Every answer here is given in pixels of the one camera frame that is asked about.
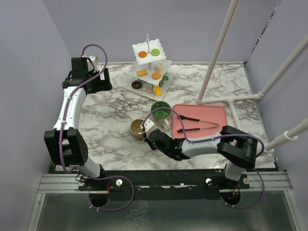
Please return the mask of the white three-tier cake stand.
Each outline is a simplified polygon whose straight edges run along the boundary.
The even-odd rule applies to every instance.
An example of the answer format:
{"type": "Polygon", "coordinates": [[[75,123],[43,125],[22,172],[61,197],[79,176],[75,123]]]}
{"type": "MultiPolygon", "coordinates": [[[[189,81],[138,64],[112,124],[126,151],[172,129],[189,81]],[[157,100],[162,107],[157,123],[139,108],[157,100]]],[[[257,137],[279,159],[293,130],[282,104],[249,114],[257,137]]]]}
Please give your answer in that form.
{"type": "Polygon", "coordinates": [[[169,89],[174,75],[169,71],[169,67],[172,64],[171,60],[168,60],[166,57],[166,54],[164,52],[164,49],[160,43],[159,39],[150,40],[149,34],[146,35],[146,41],[143,43],[133,44],[132,45],[136,61],[131,66],[130,70],[128,71],[128,75],[130,79],[128,80],[125,89],[134,92],[136,94],[139,94],[140,96],[147,97],[149,99],[155,100],[155,101],[161,101],[163,97],[166,95],[167,90],[169,89]],[[151,50],[152,49],[159,49],[160,55],[159,56],[152,56],[151,50]],[[141,51],[147,52],[147,56],[145,58],[140,58],[138,56],[138,53],[141,51]],[[156,72],[154,67],[156,63],[164,63],[165,69],[163,72],[161,72],[161,77],[159,79],[153,79],[152,74],[153,72],[156,72]],[[139,70],[146,69],[148,72],[148,75],[143,77],[138,77],[136,72],[139,70]],[[161,90],[161,96],[156,97],[153,89],[153,85],[159,85],[159,82],[162,80],[163,75],[165,73],[169,74],[169,79],[167,81],[164,81],[164,86],[160,88],[161,90]],[[142,82],[142,88],[149,87],[152,90],[152,93],[147,93],[145,91],[138,90],[135,91],[131,88],[131,83],[134,80],[139,80],[142,82]]]}

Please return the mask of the orange round cookie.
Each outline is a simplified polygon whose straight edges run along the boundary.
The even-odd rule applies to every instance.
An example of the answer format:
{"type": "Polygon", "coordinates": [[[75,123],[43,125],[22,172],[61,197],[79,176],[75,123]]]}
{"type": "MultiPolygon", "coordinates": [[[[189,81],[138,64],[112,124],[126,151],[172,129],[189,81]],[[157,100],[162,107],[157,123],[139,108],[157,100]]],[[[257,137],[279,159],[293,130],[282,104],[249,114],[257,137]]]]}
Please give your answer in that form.
{"type": "Polygon", "coordinates": [[[160,72],[153,72],[153,74],[152,74],[152,78],[153,79],[159,79],[161,77],[161,73],[160,72]]]}

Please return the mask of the aluminium mounting rail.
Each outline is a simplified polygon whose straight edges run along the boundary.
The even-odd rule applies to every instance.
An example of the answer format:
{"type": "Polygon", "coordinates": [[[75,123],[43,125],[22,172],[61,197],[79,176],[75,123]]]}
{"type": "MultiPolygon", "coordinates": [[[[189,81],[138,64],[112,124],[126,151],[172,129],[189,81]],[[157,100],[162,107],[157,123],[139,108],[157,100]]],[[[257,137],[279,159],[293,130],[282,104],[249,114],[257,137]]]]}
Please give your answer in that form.
{"type": "MultiPolygon", "coordinates": [[[[214,190],[218,186],[214,185],[214,179],[211,180],[185,174],[188,177],[186,182],[132,182],[136,190],[142,189],[177,189],[177,188],[201,188],[214,190]]],[[[245,172],[240,178],[240,182],[235,184],[238,188],[245,191],[290,191],[293,189],[291,180],[287,172],[245,172]]],[[[100,182],[81,183],[80,177],[74,174],[43,174],[40,179],[38,193],[107,193],[107,186],[103,186],[100,182]]]]}

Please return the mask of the green-inside ceramic mug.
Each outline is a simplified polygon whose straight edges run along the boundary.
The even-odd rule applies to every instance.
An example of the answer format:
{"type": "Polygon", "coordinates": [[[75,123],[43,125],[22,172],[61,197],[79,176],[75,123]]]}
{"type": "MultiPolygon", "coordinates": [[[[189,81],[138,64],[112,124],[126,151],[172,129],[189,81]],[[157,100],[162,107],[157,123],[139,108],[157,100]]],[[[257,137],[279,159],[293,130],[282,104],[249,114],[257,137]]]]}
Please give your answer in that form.
{"type": "Polygon", "coordinates": [[[169,119],[172,116],[170,108],[171,106],[165,101],[157,101],[151,107],[153,122],[166,131],[170,130],[169,119]]]}

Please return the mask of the yellow layered cake slice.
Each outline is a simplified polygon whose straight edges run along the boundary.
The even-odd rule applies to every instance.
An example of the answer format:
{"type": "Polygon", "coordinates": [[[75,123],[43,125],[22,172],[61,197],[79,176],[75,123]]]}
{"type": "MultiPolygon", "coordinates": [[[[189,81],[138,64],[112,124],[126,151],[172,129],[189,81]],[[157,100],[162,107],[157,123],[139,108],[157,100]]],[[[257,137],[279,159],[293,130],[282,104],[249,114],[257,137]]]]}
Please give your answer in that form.
{"type": "Polygon", "coordinates": [[[153,85],[154,93],[156,97],[161,96],[161,90],[159,85],[153,85]]]}

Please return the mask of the white round cake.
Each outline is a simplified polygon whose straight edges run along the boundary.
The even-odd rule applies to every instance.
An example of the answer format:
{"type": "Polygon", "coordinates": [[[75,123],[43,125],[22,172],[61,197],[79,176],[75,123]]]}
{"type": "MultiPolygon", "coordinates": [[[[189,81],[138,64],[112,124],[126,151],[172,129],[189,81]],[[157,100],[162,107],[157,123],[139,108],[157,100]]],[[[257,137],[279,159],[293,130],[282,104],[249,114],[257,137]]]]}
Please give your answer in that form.
{"type": "Polygon", "coordinates": [[[154,67],[156,72],[163,72],[165,69],[165,65],[164,63],[156,63],[155,67],[154,67]]]}

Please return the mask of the brown round cookie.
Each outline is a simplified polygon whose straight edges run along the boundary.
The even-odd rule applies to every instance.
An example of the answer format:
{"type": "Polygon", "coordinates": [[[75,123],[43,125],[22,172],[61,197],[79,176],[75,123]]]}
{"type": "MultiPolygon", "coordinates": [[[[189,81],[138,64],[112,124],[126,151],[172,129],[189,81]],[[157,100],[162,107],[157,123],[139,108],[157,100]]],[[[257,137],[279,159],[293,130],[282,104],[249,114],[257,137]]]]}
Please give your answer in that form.
{"type": "Polygon", "coordinates": [[[147,56],[147,52],[141,51],[141,52],[138,53],[138,56],[139,56],[140,58],[145,58],[145,57],[147,56]]]}

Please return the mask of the green cake piece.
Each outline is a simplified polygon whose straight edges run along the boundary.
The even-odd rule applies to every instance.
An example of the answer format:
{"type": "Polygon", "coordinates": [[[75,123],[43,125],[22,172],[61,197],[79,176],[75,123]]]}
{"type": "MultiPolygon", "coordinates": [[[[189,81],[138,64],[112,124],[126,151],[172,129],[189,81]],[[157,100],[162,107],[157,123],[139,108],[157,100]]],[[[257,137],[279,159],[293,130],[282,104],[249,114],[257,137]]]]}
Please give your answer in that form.
{"type": "Polygon", "coordinates": [[[168,74],[168,73],[165,73],[165,74],[163,75],[162,80],[163,80],[163,81],[167,81],[168,79],[169,79],[169,74],[168,74]]]}

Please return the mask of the square yellow biscuit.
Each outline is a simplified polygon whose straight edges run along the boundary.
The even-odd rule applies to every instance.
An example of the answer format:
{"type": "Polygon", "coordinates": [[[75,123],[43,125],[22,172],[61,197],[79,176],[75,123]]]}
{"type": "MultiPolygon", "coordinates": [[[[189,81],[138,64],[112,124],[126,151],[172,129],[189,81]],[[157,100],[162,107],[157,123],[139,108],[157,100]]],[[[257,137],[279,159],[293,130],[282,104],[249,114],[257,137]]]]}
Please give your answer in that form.
{"type": "Polygon", "coordinates": [[[146,69],[143,69],[143,70],[137,71],[136,74],[137,74],[138,77],[143,77],[143,76],[148,75],[148,72],[147,72],[146,69]]]}

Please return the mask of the sprinkled white cake slice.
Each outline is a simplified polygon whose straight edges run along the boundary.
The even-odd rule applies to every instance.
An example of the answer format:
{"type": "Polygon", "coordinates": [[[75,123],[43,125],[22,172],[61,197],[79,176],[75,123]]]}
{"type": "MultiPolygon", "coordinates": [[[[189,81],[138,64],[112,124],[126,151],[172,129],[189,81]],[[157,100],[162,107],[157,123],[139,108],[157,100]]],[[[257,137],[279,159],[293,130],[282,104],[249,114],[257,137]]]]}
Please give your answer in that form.
{"type": "Polygon", "coordinates": [[[152,93],[152,90],[151,90],[151,88],[149,88],[149,87],[145,87],[145,88],[143,88],[142,90],[145,91],[145,92],[147,92],[147,93],[152,93]]]}

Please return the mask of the chocolate sprinkled donut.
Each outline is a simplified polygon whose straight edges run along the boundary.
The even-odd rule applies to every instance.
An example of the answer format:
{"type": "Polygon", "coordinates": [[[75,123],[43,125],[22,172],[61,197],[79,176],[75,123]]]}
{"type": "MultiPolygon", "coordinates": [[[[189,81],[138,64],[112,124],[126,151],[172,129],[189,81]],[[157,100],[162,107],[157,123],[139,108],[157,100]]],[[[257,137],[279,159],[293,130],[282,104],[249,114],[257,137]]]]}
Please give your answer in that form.
{"type": "Polygon", "coordinates": [[[141,90],[142,89],[142,82],[139,81],[139,80],[132,81],[131,88],[135,91],[141,90]]]}

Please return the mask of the green macaron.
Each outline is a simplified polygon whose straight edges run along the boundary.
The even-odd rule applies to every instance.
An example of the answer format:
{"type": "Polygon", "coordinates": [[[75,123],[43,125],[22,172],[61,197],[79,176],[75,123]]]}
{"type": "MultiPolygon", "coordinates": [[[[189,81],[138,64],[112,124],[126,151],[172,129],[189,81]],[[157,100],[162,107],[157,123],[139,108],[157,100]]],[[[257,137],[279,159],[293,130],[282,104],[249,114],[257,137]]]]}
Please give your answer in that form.
{"type": "Polygon", "coordinates": [[[152,56],[159,56],[160,55],[160,50],[159,49],[152,49],[151,50],[151,55],[152,56]]]}

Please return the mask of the pink serving tray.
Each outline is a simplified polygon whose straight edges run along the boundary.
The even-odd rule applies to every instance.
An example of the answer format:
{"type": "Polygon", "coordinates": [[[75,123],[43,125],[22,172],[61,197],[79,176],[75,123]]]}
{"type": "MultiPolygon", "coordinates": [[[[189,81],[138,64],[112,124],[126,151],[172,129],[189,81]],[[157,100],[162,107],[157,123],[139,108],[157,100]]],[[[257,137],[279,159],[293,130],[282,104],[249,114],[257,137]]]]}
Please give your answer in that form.
{"type": "Polygon", "coordinates": [[[173,110],[179,115],[194,120],[184,119],[183,124],[189,139],[201,138],[219,133],[227,125],[226,110],[222,106],[176,104],[173,110]]]}

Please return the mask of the beige ceramic mug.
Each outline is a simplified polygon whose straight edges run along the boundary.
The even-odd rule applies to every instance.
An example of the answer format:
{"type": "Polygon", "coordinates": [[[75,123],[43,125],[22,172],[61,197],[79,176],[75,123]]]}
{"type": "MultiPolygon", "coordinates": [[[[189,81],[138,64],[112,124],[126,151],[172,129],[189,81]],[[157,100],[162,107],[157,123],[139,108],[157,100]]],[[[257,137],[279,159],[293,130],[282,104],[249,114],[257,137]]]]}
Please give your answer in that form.
{"type": "Polygon", "coordinates": [[[142,119],[135,119],[131,122],[129,127],[129,131],[132,137],[140,141],[145,138],[145,131],[141,127],[142,123],[142,119]]]}

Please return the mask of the white pvc pipe frame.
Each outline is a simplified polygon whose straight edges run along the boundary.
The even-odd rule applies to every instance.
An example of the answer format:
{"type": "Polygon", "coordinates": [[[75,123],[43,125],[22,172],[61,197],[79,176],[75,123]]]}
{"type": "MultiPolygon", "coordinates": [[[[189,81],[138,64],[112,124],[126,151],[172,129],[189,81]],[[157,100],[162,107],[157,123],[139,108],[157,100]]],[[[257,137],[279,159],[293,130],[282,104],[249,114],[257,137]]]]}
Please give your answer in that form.
{"type": "MultiPolygon", "coordinates": [[[[242,0],[204,99],[256,94],[308,34],[305,0],[242,0]]],[[[243,130],[265,141],[308,116],[308,51],[303,49],[259,100],[236,101],[243,130]]]]}

